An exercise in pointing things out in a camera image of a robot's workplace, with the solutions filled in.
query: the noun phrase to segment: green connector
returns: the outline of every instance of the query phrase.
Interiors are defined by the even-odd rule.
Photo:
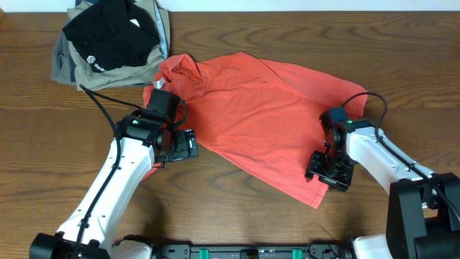
[[[200,259],[209,259],[209,250],[200,249]]]
[[[293,249],[293,259],[302,259],[302,250]]]

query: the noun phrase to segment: black shirt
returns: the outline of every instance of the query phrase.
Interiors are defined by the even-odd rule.
[[[136,19],[140,25],[130,22]],[[128,0],[103,0],[63,28],[80,56],[100,73],[123,65],[141,66],[160,40],[144,9]]]

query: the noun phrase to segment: clothing pile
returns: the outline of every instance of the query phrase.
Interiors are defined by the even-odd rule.
[[[170,24],[155,0],[77,0],[56,42],[51,79],[91,90],[152,83]]]

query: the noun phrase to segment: wooden table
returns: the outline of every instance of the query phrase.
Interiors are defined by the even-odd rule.
[[[0,258],[26,258],[54,233],[101,169],[112,133],[92,101],[50,81],[65,14],[0,21]],[[363,85],[390,103],[382,125],[407,154],[460,173],[460,14],[454,12],[173,13],[172,53],[203,61],[244,51]],[[141,104],[142,88],[101,91]],[[130,109],[102,101],[114,119]],[[377,119],[381,103],[369,99]],[[387,194],[361,166],[346,193],[313,209],[200,147],[140,184],[117,238],[196,244],[307,243],[385,231]]]

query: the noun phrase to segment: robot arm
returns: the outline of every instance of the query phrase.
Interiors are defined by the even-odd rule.
[[[179,104],[178,96],[155,89],[147,109],[138,109],[117,122],[121,149],[117,149],[114,140],[106,162],[80,205],[54,236],[42,233],[36,236],[29,249],[30,258],[72,258],[76,251],[80,259],[151,258],[152,247],[144,242],[125,240],[114,249],[112,244],[134,190],[154,163],[162,163],[164,167],[166,162],[198,157],[195,132],[177,129],[180,123],[175,123],[175,116]],[[118,152],[121,158],[118,168],[96,199],[112,172]],[[93,201],[96,205],[91,210]],[[82,218],[88,211],[91,215],[81,235]]]
[[[350,120],[342,107],[324,112],[320,121],[326,135],[326,151],[314,152],[305,176],[312,178],[316,174],[320,181],[346,191],[354,164],[359,163],[390,196],[386,233],[355,239],[356,258],[460,257],[460,223],[455,213],[423,179],[425,177],[413,169],[416,167],[420,174],[433,181],[456,208],[460,208],[458,177],[452,173],[438,175],[418,165],[378,129],[378,135],[385,141],[384,147],[377,141],[372,121]],[[437,209],[438,216],[425,219],[423,208]]]
[[[77,240],[80,221],[88,210],[94,196],[107,178],[116,157],[115,140],[111,144],[109,155],[101,172],[97,175],[93,185],[89,188],[80,205],[64,222],[58,233],[63,234],[65,240],[75,242]],[[144,175],[154,164],[152,146],[142,145],[141,140],[124,137],[121,139],[121,157],[118,171],[109,181],[98,203],[91,212],[89,227],[83,233],[82,244],[88,244],[91,240],[99,242],[99,247],[107,251],[111,250],[114,242],[115,231],[118,228],[121,216],[127,207],[134,190],[139,185]]]

